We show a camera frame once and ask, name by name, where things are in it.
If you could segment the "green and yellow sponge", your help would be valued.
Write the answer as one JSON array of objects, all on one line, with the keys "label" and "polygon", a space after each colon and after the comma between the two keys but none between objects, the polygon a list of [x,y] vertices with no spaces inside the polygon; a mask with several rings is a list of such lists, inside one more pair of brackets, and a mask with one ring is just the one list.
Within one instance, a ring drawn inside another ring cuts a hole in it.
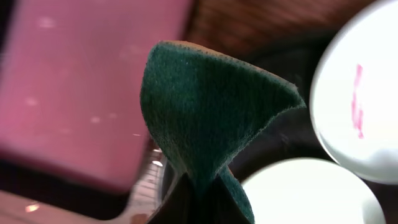
[{"label": "green and yellow sponge", "polygon": [[274,118],[305,106],[297,87],[287,80],[201,45],[175,40],[151,49],[140,104],[150,135],[174,168],[174,185],[184,174],[192,183],[189,224],[212,224],[211,186],[217,177],[254,222],[251,204],[228,164]]}]

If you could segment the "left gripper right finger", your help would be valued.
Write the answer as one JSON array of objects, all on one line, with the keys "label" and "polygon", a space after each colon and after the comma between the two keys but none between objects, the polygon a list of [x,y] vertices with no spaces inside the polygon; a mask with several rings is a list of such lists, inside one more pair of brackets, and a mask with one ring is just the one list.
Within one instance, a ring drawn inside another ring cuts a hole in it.
[{"label": "left gripper right finger", "polygon": [[221,177],[217,177],[212,183],[211,202],[212,224],[250,224],[237,206]]}]

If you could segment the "light blue plate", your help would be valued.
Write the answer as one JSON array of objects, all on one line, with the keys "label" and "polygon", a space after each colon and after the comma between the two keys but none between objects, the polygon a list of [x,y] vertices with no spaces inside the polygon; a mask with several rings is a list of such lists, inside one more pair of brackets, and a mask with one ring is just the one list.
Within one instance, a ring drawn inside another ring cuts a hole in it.
[{"label": "light blue plate", "polygon": [[385,224],[371,189],[320,159],[271,164],[243,182],[257,224]]},{"label": "light blue plate", "polygon": [[363,179],[397,183],[397,0],[376,1],[335,35],[310,89],[329,156]]}]

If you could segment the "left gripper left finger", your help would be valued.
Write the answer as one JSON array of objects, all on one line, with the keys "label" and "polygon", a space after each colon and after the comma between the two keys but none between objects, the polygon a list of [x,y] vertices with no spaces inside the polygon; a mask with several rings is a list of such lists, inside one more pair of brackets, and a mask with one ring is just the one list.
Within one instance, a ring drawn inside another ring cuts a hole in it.
[{"label": "left gripper left finger", "polygon": [[188,175],[184,174],[147,224],[188,224],[193,201],[193,186]]}]

